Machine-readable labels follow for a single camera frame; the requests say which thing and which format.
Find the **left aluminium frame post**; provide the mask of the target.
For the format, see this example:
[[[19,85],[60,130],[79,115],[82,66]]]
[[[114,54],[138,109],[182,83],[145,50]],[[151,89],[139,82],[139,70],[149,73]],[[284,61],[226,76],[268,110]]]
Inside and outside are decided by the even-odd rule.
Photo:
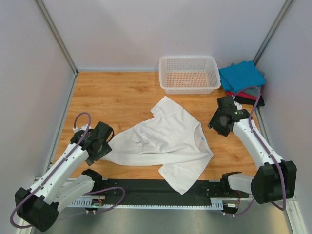
[[[51,17],[51,14],[49,13],[45,3],[43,0],[34,0],[37,8],[39,9],[44,21],[46,22],[49,30],[51,31],[52,33],[52,36],[54,37],[57,45],[59,46],[63,56],[65,57],[68,65],[70,66],[71,70],[73,71],[73,73],[75,75],[78,74],[78,69],[68,51],[68,49],[66,48],[64,42],[63,42],[63,39],[61,38],[61,35]]]

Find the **black folded t shirt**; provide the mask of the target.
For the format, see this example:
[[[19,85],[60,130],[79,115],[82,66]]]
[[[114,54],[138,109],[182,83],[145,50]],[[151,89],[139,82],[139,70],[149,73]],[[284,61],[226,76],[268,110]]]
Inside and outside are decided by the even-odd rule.
[[[234,98],[234,100],[240,104],[247,104],[247,105],[254,105],[256,102],[256,100],[248,99],[248,98],[241,97],[241,96],[236,96]],[[264,102],[263,97],[260,97],[260,99],[257,103],[257,106],[265,106],[265,102]]]

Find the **white plastic perforated basket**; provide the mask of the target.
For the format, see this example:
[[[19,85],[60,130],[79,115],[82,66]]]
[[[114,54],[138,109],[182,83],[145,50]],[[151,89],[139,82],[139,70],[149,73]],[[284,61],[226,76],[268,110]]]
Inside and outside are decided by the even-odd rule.
[[[163,56],[158,69],[160,87],[169,95],[208,95],[221,86],[212,56]]]

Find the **right aluminium frame post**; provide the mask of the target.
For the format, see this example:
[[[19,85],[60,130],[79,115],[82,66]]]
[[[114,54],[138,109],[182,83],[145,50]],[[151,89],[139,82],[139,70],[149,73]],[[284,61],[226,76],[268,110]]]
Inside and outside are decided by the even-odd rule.
[[[277,16],[275,17],[271,27],[269,28],[265,38],[263,39],[258,51],[253,58],[253,63],[255,66],[259,63],[261,57],[263,56],[265,50],[269,46],[271,40],[273,39],[275,33],[277,32],[279,26],[281,25],[283,19],[286,17],[288,11],[294,4],[295,0],[286,0],[284,1],[280,11],[278,12]]]

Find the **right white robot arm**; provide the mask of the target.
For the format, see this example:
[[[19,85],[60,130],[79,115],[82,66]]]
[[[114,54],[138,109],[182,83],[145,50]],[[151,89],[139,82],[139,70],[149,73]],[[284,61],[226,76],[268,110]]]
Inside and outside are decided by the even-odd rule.
[[[234,133],[251,155],[257,172],[248,176],[241,172],[223,174],[220,192],[227,197],[236,191],[251,194],[257,203],[285,201],[294,197],[297,167],[285,161],[259,132],[251,114],[239,109],[231,96],[217,99],[218,108],[208,124],[222,136]]]

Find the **grey folded t shirt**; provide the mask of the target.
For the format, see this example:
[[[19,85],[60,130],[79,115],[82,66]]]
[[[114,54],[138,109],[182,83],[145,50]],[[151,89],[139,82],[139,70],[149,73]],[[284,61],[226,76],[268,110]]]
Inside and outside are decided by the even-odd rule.
[[[260,74],[264,77],[265,73],[263,71],[260,71]],[[243,91],[244,93],[253,96],[253,97],[258,97],[258,90],[256,88],[247,88],[246,90]]]

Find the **aluminium frame post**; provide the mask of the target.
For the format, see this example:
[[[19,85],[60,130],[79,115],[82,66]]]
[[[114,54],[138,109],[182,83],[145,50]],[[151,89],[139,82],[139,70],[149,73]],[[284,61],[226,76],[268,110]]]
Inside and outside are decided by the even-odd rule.
[[[68,49],[66,48],[64,42],[63,42],[63,39],[61,38],[61,35],[51,17],[51,14],[49,13],[45,3],[43,0],[34,0],[37,8],[39,9],[44,21],[46,22],[49,30],[51,31],[52,33],[52,36],[54,37],[57,45],[59,46],[63,56],[65,57],[68,65],[70,66],[71,70],[73,71],[73,73],[75,75],[78,74],[78,69],[68,51]]]
[[[265,50],[269,46],[271,40],[273,39],[275,33],[277,32],[279,26],[281,25],[283,19],[286,17],[288,11],[294,4],[295,0],[286,0],[284,1],[280,11],[278,12],[277,16],[275,17],[271,27],[269,28],[265,38],[263,39],[258,51],[253,58],[253,63],[255,66],[259,63],[261,57],[263,56]]]

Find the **white t shirt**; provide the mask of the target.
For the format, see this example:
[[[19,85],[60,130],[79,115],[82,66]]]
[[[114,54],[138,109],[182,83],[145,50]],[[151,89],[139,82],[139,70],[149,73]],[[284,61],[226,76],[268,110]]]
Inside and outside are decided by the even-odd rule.
[[[202,124],[169,97],[163,97],[151,113],[152,119],[114,136],[109,143],[112,151],[102,159],[123,166],[160,165],[160,175],[183,195],[214,154]]]

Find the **red folded t shirt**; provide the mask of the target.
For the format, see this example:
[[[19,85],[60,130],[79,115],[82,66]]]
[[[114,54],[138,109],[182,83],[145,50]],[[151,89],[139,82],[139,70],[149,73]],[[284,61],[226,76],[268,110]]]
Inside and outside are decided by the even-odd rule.
[[[230,92],[230,91],[226,91],[225,93],[226,93],[227,95],[229,95],[229,96],[235,96],[235,93]],[[244,92],[241,92],[241,93],[237,94],[237,96],[243,97],[243,98],[247,98],[247,99],[251,99],[251,100],[256,100],[256,99],[257,99],[257,97],[252,96],[252,95],[249,95],[249,94],[246,94],[246,93],[244,93]]]

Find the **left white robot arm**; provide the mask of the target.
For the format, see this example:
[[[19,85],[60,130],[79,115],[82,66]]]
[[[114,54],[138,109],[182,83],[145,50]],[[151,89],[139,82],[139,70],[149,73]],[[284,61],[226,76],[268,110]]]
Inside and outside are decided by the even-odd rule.
[[[94,129],[88,125],[74,129],[74,136],[57,162],[30,188],[19,188],[15,193],[16,211],[13,213],[41,232],[48,230],[59,213],[80,196],[102,191],[102,176],[87,169],[73,182],[67,179],[82,163],[92,165],[111,152],[109,141],[114,130],[99,122]]]

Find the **blue folded t shirt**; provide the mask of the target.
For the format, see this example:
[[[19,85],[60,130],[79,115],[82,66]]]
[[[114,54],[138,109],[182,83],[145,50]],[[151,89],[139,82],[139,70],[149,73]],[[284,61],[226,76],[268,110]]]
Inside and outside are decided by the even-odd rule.
[[[233,93],[250,86],[265,84],[264,77],[257,70],[252,60],[219,69],[219,74],[223,89]]]

